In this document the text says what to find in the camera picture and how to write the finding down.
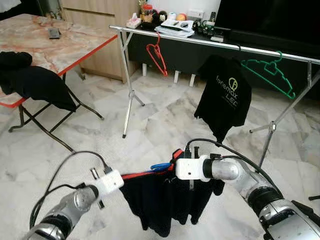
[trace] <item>desk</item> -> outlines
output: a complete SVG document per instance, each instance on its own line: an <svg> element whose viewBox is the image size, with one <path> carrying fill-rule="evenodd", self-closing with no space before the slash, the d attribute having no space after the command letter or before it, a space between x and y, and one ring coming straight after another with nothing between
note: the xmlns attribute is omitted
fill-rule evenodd
<svg viewBox="0 0 320 240"><path fill-rule="evenodd" d="M60 39L49 39L48 29L52 27L59 28L61 32ZM0 52L27 52L33 57L32 65L55 72L62 76L63 81L66 79L67 71L116 38L117 35L110 32L106 33L97 28L61 20L49 20L46 17L29 14L21 14L0 21ZM78 103L77 108L83 106L103 119L98 112L82 103L71 90L69 90L69 93ZM72 112L69 112L51 130L46 130L35 117L50 104L47 104L32 115L22 106L25 100L17 93L10 95L4 95L3 92L0 93L1 106L7 108L19 107L21 123L19 126L11 127L9 132L12 132L13 129L22 128L30 121L33 121L51 138L58 141L68 150L73 151L69 145L52 134ZM24 121L24 113L29 117L27 121Z"/></svg>

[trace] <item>power outlet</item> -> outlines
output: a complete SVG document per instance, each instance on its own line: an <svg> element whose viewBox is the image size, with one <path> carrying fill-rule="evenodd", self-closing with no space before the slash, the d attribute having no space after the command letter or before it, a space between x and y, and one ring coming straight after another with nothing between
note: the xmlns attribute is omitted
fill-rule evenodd
<svg viewBox="0 0 320 240"><path fill-rule="evenodd" d="M197 10L197 9L190 9L188 11L188 16L202 19L204 17L204 11Z"/></svg>

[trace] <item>black t-shirt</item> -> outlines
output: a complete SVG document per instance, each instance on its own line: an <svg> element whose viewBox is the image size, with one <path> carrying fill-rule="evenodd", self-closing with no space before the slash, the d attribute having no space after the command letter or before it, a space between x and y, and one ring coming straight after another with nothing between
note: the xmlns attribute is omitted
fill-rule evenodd
<svg viewBox="0 0 320 240"><path fill-rule="evenodd" d="M207 80L194 113L210 127L219 143L228 130L245 123L251 102L251 87L234 59L210 56L198 71Z"/></svg>
<svg viewBox="0 0 320 240"><path fill-rule="evenodd" d="M120 188L130 209L141 220L143 230L153 229L161 237L167 237L171 218L184 225L188 215L197 224L212 192L220 195L224 184L219 180L194 181L190 190L189 180L180 180L175 172L151 174L124 180Z"/></svg>

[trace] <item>black desk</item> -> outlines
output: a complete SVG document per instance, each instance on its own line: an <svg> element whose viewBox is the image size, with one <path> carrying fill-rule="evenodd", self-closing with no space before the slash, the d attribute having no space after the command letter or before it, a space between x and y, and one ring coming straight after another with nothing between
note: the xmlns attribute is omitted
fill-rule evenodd
<svg viewBox="0 0 320 240"><path fill-rule="evenodd" d="M207 36L196 33L191 39L210 41ZM133 34L128 45L128 54L131 61L139 63L154 65L152 59L146 51L147 44L155 44L157 42L156 37L146 36L141 34ZM237 44L234 41L224 41L226 44ZM272 61L275 58L272 56L259 55L255 53L234 51L231 49L212 47L207 45L192 44L188 42L175 41L170 39L161 39L160 48L163 58L165 60L168 70L180 71L187 74L196 74L198 69L203 65L206 59L210 55L218 55L225 58L235 57L238 60L257 59L264 61ZM260 48L271 51L282 51L283 53L294 54L294 52L288 52L281 49L272 49L261 45L245 44L241 42L242 46ZM278 63L279 69L284 73L285 77L291 82L293 90L296 95L306 87L307 85L307 63L299 62L290 59L283 59ZM312 65L312 74L320 68L315 64ZM243 74L252 87L264 88L273 90L274 88L258 78L250 71L244 69ZM306 95L308 98L320 100L320 82L318 82Z"/></svg>

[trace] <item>blue clip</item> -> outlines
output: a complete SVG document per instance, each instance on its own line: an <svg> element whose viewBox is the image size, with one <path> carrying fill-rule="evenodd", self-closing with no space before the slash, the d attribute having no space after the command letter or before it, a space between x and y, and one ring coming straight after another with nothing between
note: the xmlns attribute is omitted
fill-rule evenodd
<svg viewBox="0 0 320 240"><path fill-rule="evenodd" d="M171 163L159 163L159 164L152 165L150 169L152 170L152 172L163 172L167 170L170 166L171 166Z"/></svg>

